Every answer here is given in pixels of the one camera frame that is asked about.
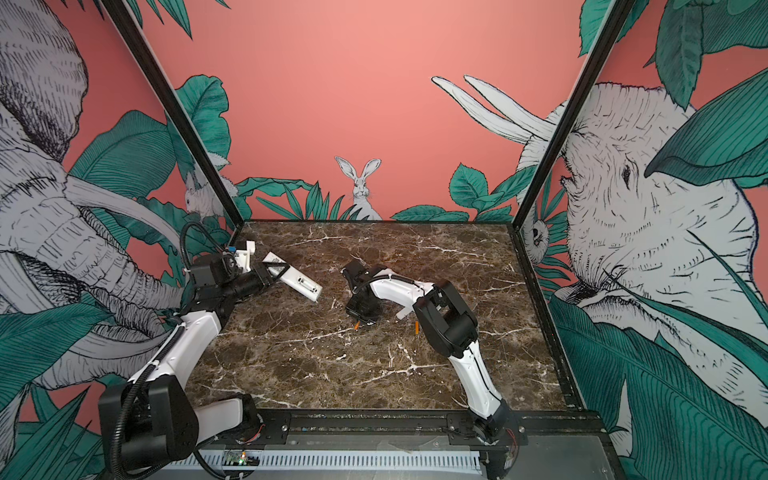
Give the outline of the white battery cover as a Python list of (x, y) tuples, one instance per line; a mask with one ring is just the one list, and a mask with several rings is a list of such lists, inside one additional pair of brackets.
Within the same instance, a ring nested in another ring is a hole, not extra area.
[(413, 312), (412, 306), (404, 307), (402, 310), (396, 313), (396, 317), (398, 320), (402, 320), (406, 318), (408, 315), (410, 315), (412, 312)]

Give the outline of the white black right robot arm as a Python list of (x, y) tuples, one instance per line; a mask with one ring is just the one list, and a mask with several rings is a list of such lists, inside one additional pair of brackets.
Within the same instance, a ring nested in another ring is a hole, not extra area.
[(346, 311), (356, 321), (375, 323), (383, 301), (399, 305), (400, 318), (416, 315), (429, 345), (449, 360), (460, 380), (475, 436), (486, 444), (496, 443), (505, 433), (511, 409), (482, 358), (477, 317), (453, 284), (423, 282), (386, 267), (369, 268), (357, 260), (341, 273), (351, 291)]

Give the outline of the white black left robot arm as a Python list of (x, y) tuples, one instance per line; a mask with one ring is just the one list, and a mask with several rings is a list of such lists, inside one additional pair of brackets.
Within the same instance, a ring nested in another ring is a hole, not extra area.
[(178, 325), (144, 367), (98, 401), (105, 462), (115, 478), (145, 479), (209, 440), (247, 444), (261, 436), (264, 420), (248, 395), (194, 408), (185, 387), (236, 304), (265, 291), (287, 268), (283, 262), (242, 267), (229, 251), (190, 266), (194, 293)]

